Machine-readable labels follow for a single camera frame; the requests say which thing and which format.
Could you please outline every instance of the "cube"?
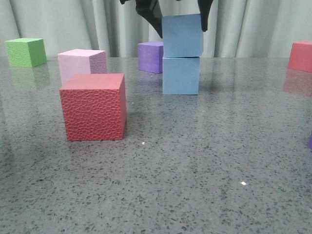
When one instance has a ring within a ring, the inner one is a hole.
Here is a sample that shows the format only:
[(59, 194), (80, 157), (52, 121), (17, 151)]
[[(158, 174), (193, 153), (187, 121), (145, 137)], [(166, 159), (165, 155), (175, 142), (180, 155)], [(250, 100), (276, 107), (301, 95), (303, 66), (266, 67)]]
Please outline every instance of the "cube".
[(312, 41), (299, 41), (292, 44), (288, 67), (312, 72)]
[(62, 85), (76, 74), (107, 73), (106, 52), (75, 49), (58, 54)]
[(5, 46), (12, 67), (36, 67), (47, 62), (43, 39), (7, 40)]
[(199, 58), (163, 59), (163, 94), (196, 95), (199, 87)]
[(150, 41), (137, 45), (138, 69), (146, 72), (162, 73), (162, 57), (164, 43)]
[(124, 74), (78, 74), (60, 90), (67, 140), (119, 140), (126, 122)]
[(164, 57), (199, 57), (203, 53), (200, 14), (166, 16), (162, 19)]

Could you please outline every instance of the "red cube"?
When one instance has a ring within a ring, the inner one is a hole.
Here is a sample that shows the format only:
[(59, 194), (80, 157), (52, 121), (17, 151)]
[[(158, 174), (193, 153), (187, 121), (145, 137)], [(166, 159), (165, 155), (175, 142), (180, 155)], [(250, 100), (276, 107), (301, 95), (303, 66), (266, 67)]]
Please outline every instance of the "red cube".
[(78, 74), (60, 90), (67, 140), (119, 140), (126, 122), (124, 74)]
[(292, 44), (288, 67), (312, 72), (312, 41), (299, 41)]

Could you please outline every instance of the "granite countertop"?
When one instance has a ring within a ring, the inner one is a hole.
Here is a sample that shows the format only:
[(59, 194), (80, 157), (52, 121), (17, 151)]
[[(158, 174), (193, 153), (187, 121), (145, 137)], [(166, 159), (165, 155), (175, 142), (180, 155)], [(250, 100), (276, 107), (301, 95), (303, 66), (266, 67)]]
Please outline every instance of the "granite countertop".
[(199, 95), (162, 94), (137, 58), (125, 136), (67, 141), (57, 58), (0, 58), (0, 233), (312, 233), (312, 73), (202, 58)]

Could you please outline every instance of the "curtain fold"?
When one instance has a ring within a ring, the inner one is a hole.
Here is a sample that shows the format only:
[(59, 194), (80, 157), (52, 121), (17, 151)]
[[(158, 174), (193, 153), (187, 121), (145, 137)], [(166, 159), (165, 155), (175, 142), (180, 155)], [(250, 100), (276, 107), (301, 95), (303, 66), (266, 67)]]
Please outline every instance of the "curtain fold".
[[(197, 0), (159, 0), (163, 16), (199, 13)], [(311, 0), (214, 0), (203, 57), (288, 57), (292, 43), (312, 40)], [(43, 38), (48, 56), (100, 49), (136, 57), (137, 44), (161, 40), (135, 10), (135, 0), (1, 0), (4, 41)]]
[(9, 0), (0, 1), (0, 55), (6, 55), (4, 41), (20, 37)]

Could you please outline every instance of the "blue cube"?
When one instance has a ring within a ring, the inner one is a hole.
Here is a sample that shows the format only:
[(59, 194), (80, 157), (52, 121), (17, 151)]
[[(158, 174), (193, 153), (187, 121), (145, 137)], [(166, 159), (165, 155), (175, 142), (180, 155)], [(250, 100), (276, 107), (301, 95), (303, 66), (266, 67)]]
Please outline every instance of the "blue cube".
[(203, 53), (200, 14), (166, 16), (162, 19), (164, 57), (199, 57)]
[(197, 95), (199, 57), (163, 59), (163, 94)]

